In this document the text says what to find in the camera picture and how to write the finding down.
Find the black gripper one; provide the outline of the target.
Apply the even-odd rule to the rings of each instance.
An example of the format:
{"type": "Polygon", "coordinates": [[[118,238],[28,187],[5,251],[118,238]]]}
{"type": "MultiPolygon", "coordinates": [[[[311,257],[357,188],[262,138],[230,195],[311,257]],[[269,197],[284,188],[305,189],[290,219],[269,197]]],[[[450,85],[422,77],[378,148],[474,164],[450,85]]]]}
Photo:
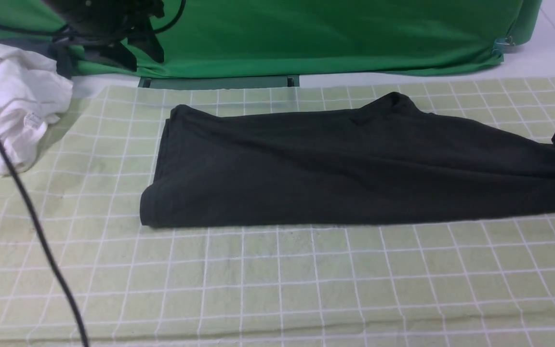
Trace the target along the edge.
{"type": "Polygon", "coordinates": [[[122,43],[164,62],[164,50],[150,19],[164,16],[161,0],[53,0],[51,9],[66,23],[56,46],[79,46],[88,61],[137,71],[136,56],[122,43]]]}

